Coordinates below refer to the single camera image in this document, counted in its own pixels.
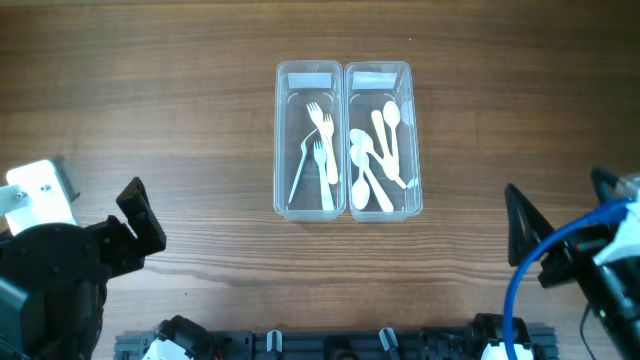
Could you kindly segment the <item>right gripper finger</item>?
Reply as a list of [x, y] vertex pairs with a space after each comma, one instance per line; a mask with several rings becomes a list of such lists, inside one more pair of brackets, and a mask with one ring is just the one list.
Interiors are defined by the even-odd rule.
[[594, 191], [600, 203], [607, 203], [615, 198], [615, 189], [619, 177], [604, 167], [594, 167], [590, 173]]
[[552, 225], [514, 185], [504, 190], [508, 235], [508, 263], [519, 266], [539, 243], [554, 232]]

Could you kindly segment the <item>yellow plastic spoon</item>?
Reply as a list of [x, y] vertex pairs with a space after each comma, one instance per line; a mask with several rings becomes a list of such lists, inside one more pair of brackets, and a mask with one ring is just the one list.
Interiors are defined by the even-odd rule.
[[396, 181], [399, 178], [399, 165], [389, 149], [382, 113], [379, 110], [373, 110], [371, 112], [371, 120], [383, 152], [382, 166], [384, 172], [390, 180]]

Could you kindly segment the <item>white spoon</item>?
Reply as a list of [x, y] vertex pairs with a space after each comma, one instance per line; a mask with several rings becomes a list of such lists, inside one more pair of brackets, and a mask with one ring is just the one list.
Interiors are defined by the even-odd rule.
[[400, 173], [395, 173], [395, 171], [399, 170], [399, 165], [393, 165], [393, 160], [390, 156], [386, 158], [381, 157], [374, 149], [373, 139], [364, 130], [356, 128], [351, 129], [349, 136], [353, 145], [359, 146], [381, 165], [383, 172], [388, 179], [395, 181], [403, 189], [411, 189], [417, 185], [416, 179], [411, 179], [409, 183], [405, 183], [401, 179]]
[[392, 136], [392, 156], [396, 162], [399, 161], [398, 138], [396, 128], [400, 123], [400, 109], [394, 101], [387, 101], [383, 107], [383, 119], [391, 129]]
[[356, 150], [351, 150], [352, 161], [358, 167], [358, 177], [352, 186], [354, 195], [353, 203], [357, 210], [363, 210], [369, 202], [370, 188], [364, 177], [364, 148], [362, 145], [361, 130], [352, 129], [350, 131], [350, 140], [352, 145], [356, 147]]

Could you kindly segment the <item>white spoon crossing diagonal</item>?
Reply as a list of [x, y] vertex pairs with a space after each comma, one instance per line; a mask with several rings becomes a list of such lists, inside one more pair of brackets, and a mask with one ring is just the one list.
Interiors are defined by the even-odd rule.
[[[353, 145], [350, 148], [350, 156], [351, 156], [351, 150], [356, 150], [356, 147], [354, 147]], [[370, 196], [371, 194], [374, 194], [381, 210], [385, 213], [391, 213], [394, 211], [394, 206], [391, 202], [391, 200], [389, 199], [389, 197], [387, 196], [386, 192], [384, 191], [384, 189], [382, 188], [382, 186], [380, 185], [380, 183], [378, 182], [377, 178], [374, 176], [373, 172], [370, 169], [370, 165], [369, 165], [369, 156], [367, 155], [367, 153], [363, 150], [363, 155], [364, 155], [364, 160], [363, 160], [363, 165], [364, 165], [364, 177], [365, 180], [367, 182], [367, 184], [369, 185], [370, 188]]]

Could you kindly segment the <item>yellow plastic fork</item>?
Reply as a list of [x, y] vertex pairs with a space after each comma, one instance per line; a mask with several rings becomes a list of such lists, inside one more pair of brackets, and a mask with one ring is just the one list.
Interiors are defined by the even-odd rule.
[[334, 134], [334, 122], [330, 113], [323, 115], [323, 121], [321, 123], [323, 128], [323, 141], [327, 154], [327, 176], [331, 185], [336, 185], [339, 181], [339, 174], [337, 163], [335, 159], [334, 147], [333, 147], [333, 134]]

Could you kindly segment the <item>white plastic fork tall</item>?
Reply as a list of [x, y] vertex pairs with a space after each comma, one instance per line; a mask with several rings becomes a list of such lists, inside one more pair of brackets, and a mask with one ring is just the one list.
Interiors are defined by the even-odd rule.
[[290, 195], [289, 195], [289, 199], [288, 199], [288, 204], [291, 204], [291, 203], [293, 202], [293, 199], [294, 199], [294, 196], [295, 196], [295, 193], [296, 193], [296, 190], [297, 190], [297, 186], [298, 186], [298, 183], [299, 183], [299, 179], [300, 179], [300, 176], [301, 176], [301, 172], [302, 172], [302, 169], [303, 169], [303, 167], [304, 167], [304, 163], [305, 163], [305, 160], [306, 160], [306, 157], [307, 157], [307, 151], [308, 151], [308, 144], [307, 144], [307, 143], [308, 143], [308, 141], [309, 141], [310, 139], [312, 139], [312, 138], [314, 137], [314, 135], [315, 135], [317, 132], [318, 132], [318, 130], [317, 130], [317, 129], [312, 130], [312, 131], [311, 131], [311, 132], [310, 132], [310, 133], [309, 133], [309, 134], [308, 134], [308, 135], [307, 135], [307, 136], [302, 140], [302, 142], [301, 142], [301, 144], [300, 144], [301, 157], [300, 157], [300, 161], [299, 161], [299, 164], [298, 164], [298, 168], [297, 168], [297, 171], [296, 171], [296, 175], [295, 175], [295, 178], [294, 178], [293, 184], [292, 184], [292, 186], [291, 186], [291, 191], [290, 191]]

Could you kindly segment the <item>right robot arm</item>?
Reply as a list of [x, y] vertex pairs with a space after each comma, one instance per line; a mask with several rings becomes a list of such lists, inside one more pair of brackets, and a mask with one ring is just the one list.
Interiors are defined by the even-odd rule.
[[503, 304], [506, 356], [517, 357], [514, 305], [532, 264], [541, 264], [544, 288], [575, 282], [618, 353], [639, 357], [639, 175], [591, 171], [599, 205], [553, 228], [513, 184], [504, 190], [509, 222], [508, 262], [515, 268]]

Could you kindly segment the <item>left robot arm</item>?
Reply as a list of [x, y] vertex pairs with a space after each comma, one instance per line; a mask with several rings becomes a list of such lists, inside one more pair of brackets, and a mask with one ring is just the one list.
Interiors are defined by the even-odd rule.
[[167, 237], [140, 178], [110, 215], [87, 227], [36, 225], [1, 235], [1, 357], [89, 359], [103, 327], [107, 283], [143, 268]]

